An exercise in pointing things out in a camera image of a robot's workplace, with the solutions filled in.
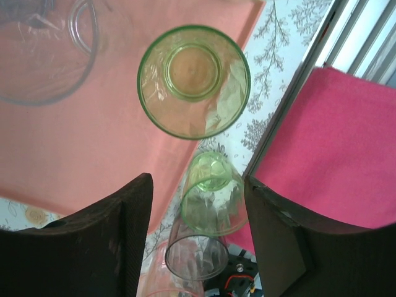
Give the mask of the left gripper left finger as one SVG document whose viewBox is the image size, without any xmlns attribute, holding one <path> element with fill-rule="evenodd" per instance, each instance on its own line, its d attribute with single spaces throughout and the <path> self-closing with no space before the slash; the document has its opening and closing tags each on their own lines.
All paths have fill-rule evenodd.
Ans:
<svg viewBox="0 0 396 297">
<path fill-rule="evenodd" d="M 43 228 L 1 231 L 1 295 L 135 296 L 152 201 L 143 173 Z"/>
</svg>

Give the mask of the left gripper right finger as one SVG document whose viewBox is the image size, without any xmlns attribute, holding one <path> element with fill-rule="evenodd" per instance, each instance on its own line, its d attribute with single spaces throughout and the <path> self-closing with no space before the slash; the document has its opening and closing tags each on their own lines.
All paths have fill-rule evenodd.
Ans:
<svg viewBox="0 0 396 297">
<path fill-rule="evenodd" d="M 394 296 L 395 225 L 325 217 L 245 178 L 244 198 L 265 296 Z"/>
</svg>

